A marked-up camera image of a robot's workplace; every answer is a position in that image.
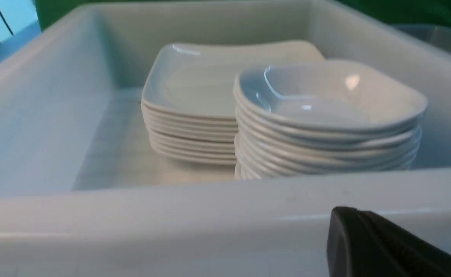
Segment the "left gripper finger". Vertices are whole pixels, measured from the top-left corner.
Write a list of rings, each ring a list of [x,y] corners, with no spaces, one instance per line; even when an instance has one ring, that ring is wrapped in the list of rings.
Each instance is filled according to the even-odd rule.
[[[451,254],[371,211],[331,210],[331,277],[451,277]]]

